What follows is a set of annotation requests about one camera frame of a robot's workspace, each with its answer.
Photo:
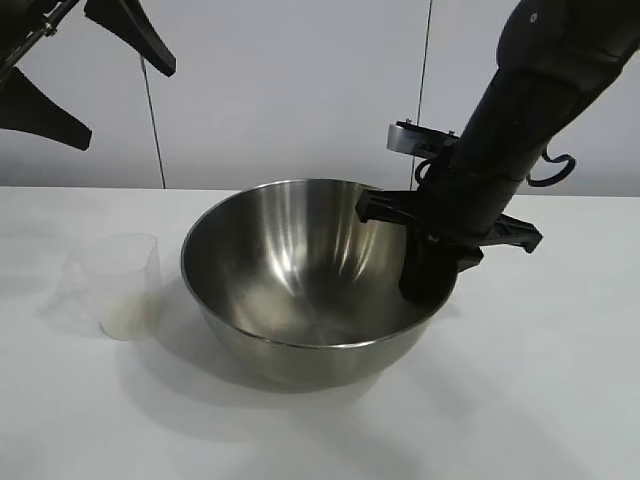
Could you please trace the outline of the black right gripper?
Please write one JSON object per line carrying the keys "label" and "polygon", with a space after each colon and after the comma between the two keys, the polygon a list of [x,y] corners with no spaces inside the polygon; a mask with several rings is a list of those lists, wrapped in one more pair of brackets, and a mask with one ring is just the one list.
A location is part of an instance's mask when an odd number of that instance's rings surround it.
{"label": "black right gripper", "polygon": [[450,165],[454,140],[390,140],[387,148],[418,157],[417,188],[366,189],[357,201],[360,221],[401,225],[406,231],[399,279],[414,304],[444,304],[458,273],[478,266],[481,247],[508,245],[533,251],[542,234],[533,224],[503,214],[518,183],[494,172],[464,172]]}

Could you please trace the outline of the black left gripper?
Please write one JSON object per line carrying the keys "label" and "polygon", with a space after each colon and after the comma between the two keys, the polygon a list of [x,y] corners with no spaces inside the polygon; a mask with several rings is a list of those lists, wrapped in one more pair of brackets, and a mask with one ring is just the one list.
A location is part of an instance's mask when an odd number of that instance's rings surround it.
{"label": "black left gripper", "polygon": [[[92,131],[44,95],[16,67],[43,38],[53,36],[79,0],[1,2],[1,129],[89,148]],[[89,0],[86,17],[131,46],[166,77],[176,58],[138,0]]]}

